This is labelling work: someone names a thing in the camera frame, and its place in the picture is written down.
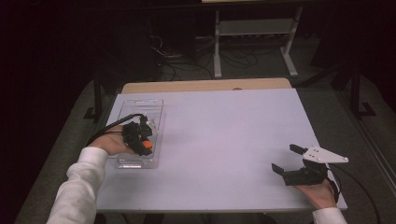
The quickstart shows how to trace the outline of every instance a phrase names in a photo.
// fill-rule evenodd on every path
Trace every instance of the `white sleeve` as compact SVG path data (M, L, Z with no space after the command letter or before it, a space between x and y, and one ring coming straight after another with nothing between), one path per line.
M323 208L313 212L315 224L347 224L340 209Z
M58 189L47 223L93 223L96 195L105 178L107 152L98 147L82 149L78 162L67 171L69 179Z

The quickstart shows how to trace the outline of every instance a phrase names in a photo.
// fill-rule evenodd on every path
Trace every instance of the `clear plastic container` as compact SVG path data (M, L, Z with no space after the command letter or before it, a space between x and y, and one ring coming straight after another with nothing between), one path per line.
M116 167L119 169L154 169L158 167L161 149L161 137L163 130L163 100L126 100L121 108L119 119L131 114L143 114L148 117L149 126L153 135L148 137L152 144L152 153L147 156L138 154L121 153L117 158ZM139 117L122 123L125 125L134 121L139 123Z

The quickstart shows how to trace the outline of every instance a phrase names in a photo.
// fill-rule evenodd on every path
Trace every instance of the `white table surface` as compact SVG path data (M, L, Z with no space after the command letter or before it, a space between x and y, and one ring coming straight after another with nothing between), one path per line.
M295 89L120 94L107 123L128 99L163 99L160 163L116 169L109 158L99 212L313 209L271 169L271 163L285 171L303 167L289 144L318 146ZM342 195L338 206L347 208Z

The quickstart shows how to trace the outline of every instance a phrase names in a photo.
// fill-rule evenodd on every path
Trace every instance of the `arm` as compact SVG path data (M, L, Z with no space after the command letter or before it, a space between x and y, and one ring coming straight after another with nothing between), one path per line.
M122 126L109 131L122 132ZM59 187L48 223L93 223L107 156L122 152L133 153L116 133L102 135L84 147L78 162L67 171L68 180Z
M316 224L347 224L343 214L337 208L332 187L327 180L318 185L294 187L318 209L313 212Z

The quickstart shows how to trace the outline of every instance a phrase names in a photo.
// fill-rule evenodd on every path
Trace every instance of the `table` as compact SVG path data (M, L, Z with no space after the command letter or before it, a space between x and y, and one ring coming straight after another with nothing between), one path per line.
M318 145L298 94L286 79L127 84L107 123L115 121L125 99L154 98L163 99L166 113L159 166L116 169L116 159L109 158L98 212L313 209L271 169L272 162L286 171L303 166L289 144ZM347 208L342 195L338 206Z

